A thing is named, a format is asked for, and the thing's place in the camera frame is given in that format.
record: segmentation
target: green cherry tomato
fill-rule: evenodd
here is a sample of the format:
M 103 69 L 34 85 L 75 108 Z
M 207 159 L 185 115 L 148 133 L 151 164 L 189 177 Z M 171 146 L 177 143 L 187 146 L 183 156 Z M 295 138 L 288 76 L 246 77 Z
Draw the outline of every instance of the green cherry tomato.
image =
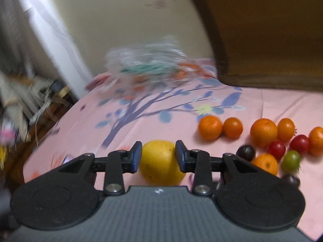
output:
M 281 167 L 285 173 L 293 173 L 299 169 L 299 163 L 301 162 L 301 156 L 295 150 L 290 150 L 284 157 Z

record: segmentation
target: pink bedsheet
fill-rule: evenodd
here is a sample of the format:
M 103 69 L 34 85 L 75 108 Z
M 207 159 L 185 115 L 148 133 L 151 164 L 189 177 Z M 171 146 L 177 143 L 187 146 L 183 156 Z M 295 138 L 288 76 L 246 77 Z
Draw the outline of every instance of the pink bedsheet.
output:
M 199 59 L 197 63 L 215 71 L 211 59 Z M 198 148 L 221 157 L 223 153 L 235 153 L 238 147 L 248 143 L 251 125 L 262 117 L 276 123 L 289 117 L 298 134 L 305 135 L 323 125 L 322 93 L 232 87 L 205 77 L 181 88 L 134 99 L 123 98 L 122 89 L 117 89 L 115 94 L 120 99 L 107 98 L 96 88 L 78 101 L 31 155 L 24 166 L 25 180 L 61 165 L 65 158 L 83 153 L 103 157 L 112 150 L 129 149 L 135 141 L 144 144 L 153 139 L 174 142 L 181 139 L 188 149 Z M 222 121 L 238 117 L 244 125 L 242 136 L 236 141 L 221 137 L 213 143 L 204 143 L 196 128 L 199 119 L 207 114 L 217 115 Z M 298 228 L 316 240 L 323 231 L 322 158 L 305 157 L 298 176 L 306 200 Z M 190 178 L 187 174 L 182 184 L 190 186 Z M 214 178 L 219 178 L 219 174 L 214 173 Z M 103 174 L 98 174 L 96 189 L 102 189 L 103 181 Z M 140 173 L 125 175 L 124 182 L 126 187 L 145 184 Z

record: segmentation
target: dark purple tomato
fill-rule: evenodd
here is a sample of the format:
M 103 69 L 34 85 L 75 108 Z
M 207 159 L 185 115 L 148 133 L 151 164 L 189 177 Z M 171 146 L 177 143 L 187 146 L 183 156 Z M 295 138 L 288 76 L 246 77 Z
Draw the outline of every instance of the dark purple tomato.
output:
M 253 148 L 253 146 L 246 144 L 239 147 L 235 154 L 250 162 L 255 158 L 256 150 Z
M 301 181 L 298 177 L 296 176 L 293 176 L 291 174 L 286 174 L 282 177 L 282 179 L 284 181 L 286 181 L 287 183 L 293 185 L 294 187 L 296 188 L 299 188 L 300 184 L 301 184 Z

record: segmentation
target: round black disc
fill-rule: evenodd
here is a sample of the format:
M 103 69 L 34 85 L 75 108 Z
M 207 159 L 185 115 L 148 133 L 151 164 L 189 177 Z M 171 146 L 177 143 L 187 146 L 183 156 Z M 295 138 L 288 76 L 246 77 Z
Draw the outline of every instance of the round black disc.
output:
M 18 222 L 40 230 L 76 225 L 89 217 L 99 202 L 98 192 L 73 174 L 41 176 L 17 189 L 10 202 Z
M 298 222 L 305 209 L 302 193 L 268 174 L 239 174 L 220 188 L 217 204 L 237 224 L 253 230 L 274 231 Z

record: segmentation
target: brown fabric panel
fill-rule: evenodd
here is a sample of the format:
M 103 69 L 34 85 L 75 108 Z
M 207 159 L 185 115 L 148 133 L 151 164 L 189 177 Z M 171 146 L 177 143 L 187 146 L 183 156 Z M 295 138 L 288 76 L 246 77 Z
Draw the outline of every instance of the brown fabric panel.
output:
M 221 82 L 323 91 L 323 0 L 193 0 Z

